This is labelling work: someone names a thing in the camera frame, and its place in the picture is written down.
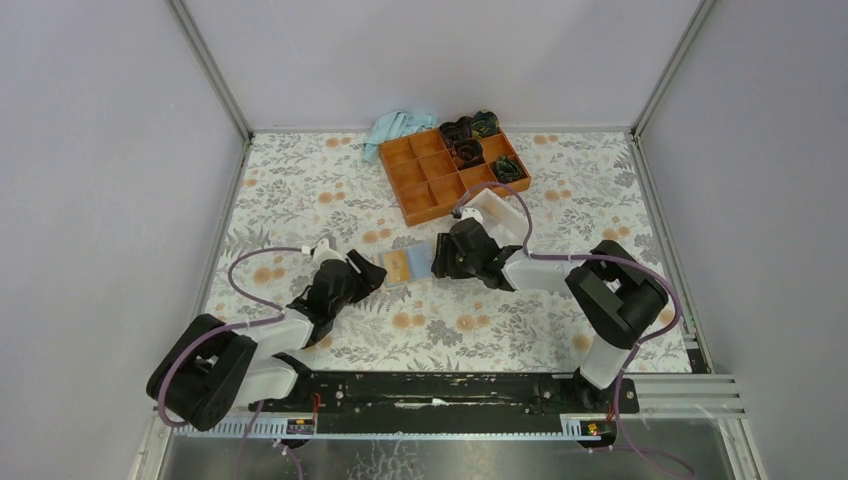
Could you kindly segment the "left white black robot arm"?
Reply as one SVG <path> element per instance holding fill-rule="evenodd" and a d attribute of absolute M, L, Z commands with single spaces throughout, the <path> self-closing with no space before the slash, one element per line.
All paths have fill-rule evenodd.
<path fill-rule="evenodd" d="M 161 420 L 199 431 L 216 426 L 234 407 L 274 399 L 296 411 L 309 401 L 312 371 L 292 352 L 330 333 L 338 314 L 378 290 L 384 268 L 357 251 L 315 254 L 311 283 L 276 315 L 225 323 L 212 314 L 195 317 L 151 374 L 147 395 Z"/>

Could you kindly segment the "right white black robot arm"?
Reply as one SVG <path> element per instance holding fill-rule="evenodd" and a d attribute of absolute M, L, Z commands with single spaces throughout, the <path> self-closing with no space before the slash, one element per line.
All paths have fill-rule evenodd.
<path fill-rule="evenodd" d="M 612 400 L 612 384 L 650 339 L 647 330 L 665 307 L 681 306 L 665 278 L 612 240 L 584 254 L 534 253 L 525 245 L 500 245 L 474 218 L 438 234 L 431 272 L 476 278 L 493 290 L 569 292 L 596 334 L 573 386 L 575 402 L 589 412 Z"/>

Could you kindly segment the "beige card holder wallet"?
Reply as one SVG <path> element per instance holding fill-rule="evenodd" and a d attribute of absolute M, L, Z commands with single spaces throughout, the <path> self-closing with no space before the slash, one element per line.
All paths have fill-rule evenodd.
<path fill-rule="evenodd" d="M 381 251 L 374 256 L 374 260 L 387 271 L 383 286 L 393 288 L 432 279 L 434 256 L 435 247 L 432 242 L 418 242 Z"/>

